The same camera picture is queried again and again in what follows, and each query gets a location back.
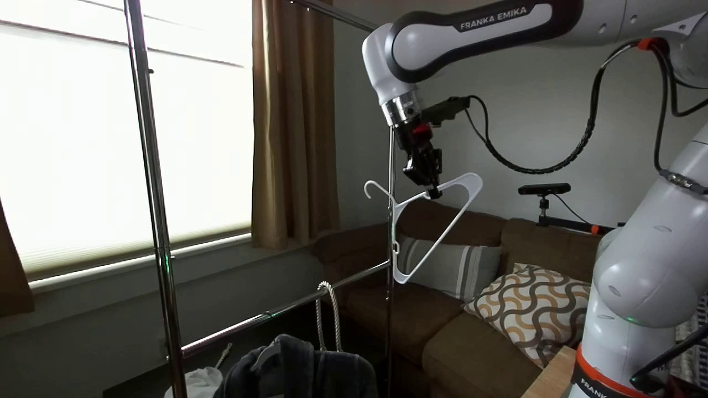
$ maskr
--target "white wall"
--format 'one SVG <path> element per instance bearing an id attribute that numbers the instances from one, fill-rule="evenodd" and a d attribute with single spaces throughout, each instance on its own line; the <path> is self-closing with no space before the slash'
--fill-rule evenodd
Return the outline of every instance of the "white wall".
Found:
<path id="1" fill-rule="evenodd" d="M 381 22 L 415 6 L 437 9 L 435 2 L 348 2 L 341 6 Z M 388 127 L 377 96 L 368 86 L 360 65 L 360 31 L 346 25 L 337 28 L 339 41 L 339 147 L 344 200 L 353 213 L 377 218 L 377 208 L 357 196 L 357 187 L 368 177 L 386 182 Z M 585 133 L 592 84 L 598 65 L 615 47 L 602 48 L 543 48 L 524 47 L 471 58 L 448 65 L 432 80 L 418 84 L 426 104 L 437 104 L 450 94 L 481 94 L 491 113 L 491 136 L 495 147 L 522 165 L 552 165 L 565 158 Z M 468 119 L 445 123 L 435 144 L 442 147 L 442 178 L 461 172 L 479 172 L 484 190 L 474 208 L 503 216 L 539 216 L 539 196 L 521 196 L 524 184 L 568 182 L 573 190 L 565 198 L 588 221 L 615 226 L 630 216 L 643 195 L 655 182 L 653 140 L 659 116 L 659 69 L 650 53 L 628 53 L 609 71 L 602 86 L 598 127 L 576 164 L 568 167 L 534 177 L 521 175 L 498 164 Z M 701 127 L 707 113 L 671 119 L 665 136 L 665 164 Z M 398 196 L 416 187 L 398 172 Z M 445 204 L 461 204 L 459 193 L 445 195 Z M 558 198 L 552 198 L 554 216 L 568 216 Z"/>
<path id="2" fill-rule="evenodd" d="M 313 293 L 321 281 L 304 249 L 248 246 L 180 259 L 175 274 L 185 342 Z M 164 365 L 153 264 L 43 292 L 35 305 L 34 313 L 0 319 L 2 398 L 99 398 Z"/>

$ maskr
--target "robotic arm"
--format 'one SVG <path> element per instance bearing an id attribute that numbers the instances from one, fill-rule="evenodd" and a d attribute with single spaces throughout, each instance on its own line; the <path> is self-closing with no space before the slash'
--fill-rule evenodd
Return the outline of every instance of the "robotic arm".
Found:
<path id="1" fill-rule="evenodd" d="M 461 12 L 410 12 L 363 43 L 369 81 L 398 145 L 406 175 L 432 196 L 442 155 L 416 81 L 490 51 L 662 38 L 675 78 L 708 86 L 708 0 L 504 0 Z M 445 104 L 453 114 L 464 104 Z M 708 288 L 708 125 L 659 178 L 627 227 L 598 256 L 571 396 L 644 396 L 630 376 L 674 346 Z"/>
<path id="2" fill-rule="evenodd" d="M 671 58 L 681 81 L 708 86 L 707 11 L 707 0 L 504 0 L 450 16 L 416 11 L 378 27 L 363 41 L 363 59 L 384 114 L 408 152 L 406 175 L 435 193 L 442 152 L 432 145 L 416 81 L 451 62 L 509 47 L 609 43 L 650 33 L 675 48 Z"/>

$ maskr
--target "brown couch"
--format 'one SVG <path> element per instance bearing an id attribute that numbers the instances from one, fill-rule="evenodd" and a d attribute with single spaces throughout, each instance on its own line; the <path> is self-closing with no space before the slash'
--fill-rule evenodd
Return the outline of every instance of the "brown couch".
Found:
<path id="1" fill-rule="evenodd" d="M 421 200 L 401 216 L 398 232 L 437 239 L 456 210 Z M 445 243 L 500 246 L 500 274 L 526 260 L 592 281 L 601 239 L 540 227 L 524 218 L 464 213 Z M 388 259 L 388 226 L 330 234 L 313 246 L 328 281 L 341 281 Z M 395 396 L 521 398 L 540 368 L 490 323 L 468 313 L 462 303 L 416 285 L 391 293 Z M 339 290 L 348 330 L 386 340 L 386 272 Z"/>

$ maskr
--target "black cable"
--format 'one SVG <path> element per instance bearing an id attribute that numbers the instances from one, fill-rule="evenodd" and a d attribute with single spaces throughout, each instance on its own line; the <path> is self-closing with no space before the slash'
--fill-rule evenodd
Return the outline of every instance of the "black cable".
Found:
<path id="1" fill-rule="evenodd" d="M 592 221 L 583 218 L 560 195 L 554 195 L 576 218 L 585 221 L 587 226 L 593 226 Z"/>
<path id="2" fill-rule="evenodd" d="M 666 170 L 662 167 L 662 142 L 665 142 L 665 123 L 666 123 L 666 113 L 669 113 L 669 94 L 671 94 L 671 62 L 666 62 L 665 51 L 658 48 L 658 43 L 650 43 L 650 51 L 655 53 L 655 58 L 659 59 L 659 69 L 662 69 L 662 113 L 659 113 L 659 123 L 658 123 L 658 134 L 655 134 L 655 167 L 659 175 L 665 175 Z"/>
<path id="3" fill-rule="evenodd" d="M 699 330 L 688 333 L 687 340 L 681 340 L 680 344 L 671 346 L 669 351 L 647 363 L 638 373 L 633 373 L 630 382 L 647 394 L 659 391 L 665 382 L 662 377 L 655 377 L 653 372 L 671 363 L 674 357 L 681 355 L 687 348 L 701 342 L 707 336 L 708 336 L 708 324 L 701 324 Z"/>
<path id="4" fill-rule="evenodd" d="M 518 165 L 513 164 L 511 158 L 507 158 L 503 152 L 498 152 L 498 147 L 494 145 L 491 136 L 490 136 L 490 111 L 487 111 L 487 104 L 476 96 L 476 94 L 470 94 L 471 100 L 476 100 L 481 106 L 482 106 L 482 113 L 484 113 L 484 134 L 476 127 L 476 123 L 471 121 L 471 114 L 470 111 L 464 111 L 474 133 L 482 140 L 482 144 L 487 145 L 487 151 L 494 155 L 494 158 L 498 158 L 500 164 L 504 164 L 507 167 L 515 170 L 515 172 L 522 172 L 522 175 L 550 175 L 550 172 L 555 172 L 555 170 L 563 170 L 565 165 L 573 164 L 577 158 L 577 155 L 587 147 L 587 144 L 592 142 L 593 136 L 593 130 L 596 130 L 596 119 L 598 119 L 598 104 L 601 104 L 601 86 L 602 86 L 602 78 L 605 78 L 605 71 L 607 65 L 620 58 L 625 51 L 638 47 L 638 41 L 628 41 L 620 48 L 615 48 L 601 65 L 601 71 L 596 73 L 596 80 L 593 80 L 593 93 L 592 93 L 592 114 L 588 114 L 588 121 L 587 121 L 587 127 L 585 127 L 585 134 L 583 140 L 577 142 L 577 145 L 573 147 L 573 152 L 554 164 L 554 165 L 547 165 L 547 167 L 526 167 L 526 165 Z"/>
<path id="5" fill-rule="evenodd" d="M 701 186 L 699 182 L 695 182 L 695 178 L 690 178 L 687 175 L 674 172 L 674 170 L 662 165 L 662 140 L 665 140 L 665 123 L 666 123 L 669 101 L 671 101 L 674 114 L 684 116 L 684 114 L 690 114 L 695 111 L 701 111 L 708 104 L 708 100 L 690 106 L 688 111 L 677 111 L 677 80 L 675 80 L 674 63 L 671 63 L 671 59 L 666 54 L 666 48 L 659 41 L 650 41 L 648 48 L 658 58 L 659 71 L 662 71 L 662 114 L 659 114 L 659 123 L 658 123 L 655 157 L 653 157 L 655 170 L 666 182 L 671 182 L 671 184 L 675 184 L 675 186 L 680 186 L 684 190 L 690 190 L 695 195 L 708 195 L 708 187 Z"/>

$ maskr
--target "power cord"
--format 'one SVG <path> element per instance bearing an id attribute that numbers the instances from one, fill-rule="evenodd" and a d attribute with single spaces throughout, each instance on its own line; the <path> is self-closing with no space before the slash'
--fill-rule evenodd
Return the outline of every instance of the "power cord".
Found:
<path id="1" fill-rule="evenodd" d="M 592 136 L 593 136 L 596 119 L 598 119 L 598 109 L 601 109 L 601 86 L 602 86 L 607 65 L 609 65 L 610 62 L 615 62 L 623 53 L 627 53 L 627 51 L 633 48 L 633 47 L 638 47 L 638 41 L 623 43 L 620 48 L 615 48 L 615 51 L 602 62 L 602 65 L 598 69 L 596 80 L 593 80 L 592 114 L 588 114 L 585 134 L 583 134 L 583 140 L 577 142 L 577 145 L 573 147 L 573 152 L 571 152 L 568 157 L 565 157 L 563 161 L 554 164 L 554 165 L 547 165 L 547 167 L 526 167 L 526 165 L 521 165 L 521 164 L 513 164 L 511 158 L 507 158 L 507 157 L 494 145 L 494 142 L 491 142 L 491 136 L 490 136 L 490 109 L 487 109 L 484 100 L 479 96 L 479 94 L 470 94 L 470 100 L 479 101 L 481 109 L 482 109 L 482 114 L 484 114 L 484 133 L 481 133 L 481 127 L 474 123 L 470 111 L 464 109 L 468 121 L 470 121 L 471 130 L 481 136 L 481 142 L 487 145 L 487 151 L 490 151 L 500 164 L 504 164 L 507 167 L 511 167 L 511 170 L 515 170 L 515 172 L 522 172 L 522 175 L 550 175 L 550 172 L 563 170 L 565 165 L 568 165 L 568 164 L 573 164 L 573 161 L 577 158 L 577 155 L 587 147 L 587 144 L 588 144 Z"/>
<path id="2" fill-rule="evenodd" d="M 576 218 L 581 218 L 587 226 L 593 226 L 592 221 L 587 221 L 585 216 L 581 216 L 560 195 L 554 195 Z"/>
<path id="3" fill-rule="evenodd" d="M 659 40 L 650 40 L 648 41 L 648 51 L 653 51 L 653 54 L 658 58 L 659 62 L 659 69 L 662 69 L 662 114 L 659 114 L 659 123 L 658 123 L 658 134 L 655 134 L 655 155 L 653 155 L 653 164 L 655 164 L 655 170 L 671 184 L 684 187 L 684 190 L 690 190 L 695 195 L 708 195 L 708 187 L 681 172 L 674 172 L 669 167 L 662 165 L 662 142 L 665 142 L 665 123 L 666 123 L 666 114 L 669 114 L 669 104 L 671 104 L 671 113 L 675 116 L 687 116 L 687 114 L 692 114 L 701 109 L 708 106 L 708 100 L 687 109 L 687 111 L 680 111 L 680 104 L 677 104 L 677 78 L 675 78 L 675 71 L 674 71 L 674 63 L 669 59 L 669 53 L 666 53 L 666 47 L 665 41 Z"/>

